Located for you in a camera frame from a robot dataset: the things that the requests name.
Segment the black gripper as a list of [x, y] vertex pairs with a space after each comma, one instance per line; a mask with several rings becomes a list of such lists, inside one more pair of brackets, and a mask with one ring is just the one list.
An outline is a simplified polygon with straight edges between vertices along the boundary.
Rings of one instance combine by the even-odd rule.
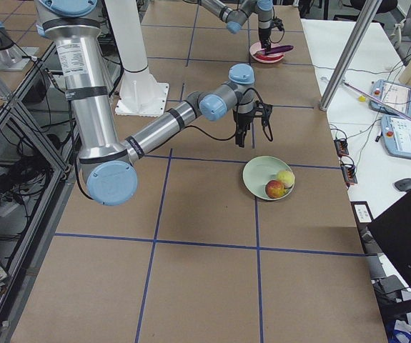
[[263, 44], [263, 54], [268, 54], [272, 48], [270, 35], [272, 32], [271, 21], [258, 22], [258, 37], [259, 42]]
[[254, 101], [238, 104], [233, 108], [234, 122], [236, 124], [235, 144], [238, 147], [245, 146], [245, 139], [253, 120], [254, 109]]

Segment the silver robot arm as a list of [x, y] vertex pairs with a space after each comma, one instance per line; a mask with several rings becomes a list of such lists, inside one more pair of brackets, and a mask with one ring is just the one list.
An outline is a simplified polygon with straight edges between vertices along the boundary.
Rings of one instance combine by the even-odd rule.
[[272, 43], [270, 36], [272, 33], [272, 20], [274, 18], [273, 1], [243, 1], [238, 9], [231, 9], [218, 0], [204, 0], [198, 1], [197, 3], [223, 21], [228, 31], [232, 34], [236, 34], [252, 14], [256, 14], [260, 45], [263, 51], [269, 51], [271, 49]]
[[96, 1], [37, 1], [36, 10], [44, 35], [59, 56], [66, 82], [66, 99], [74, 110], [81, 137], [79, 161], [89, 196], [115, 206], [137, 190], [134, 162], [153, 151], [196, 118], [211, 121], [230, 109], [253, 109], [251, 66], [237, 64], [229, 78], [211, 92], [194, 92], [170, 110], [163, 109], [168, 85], [150, 74], [137, 5], [134, 1], [107, 1], [109, 23], [124, 70], [120, 104], [125, 111], [153, 109], [159, 117], [136, 134], [119, 140], [109, 101], [95, 17]]

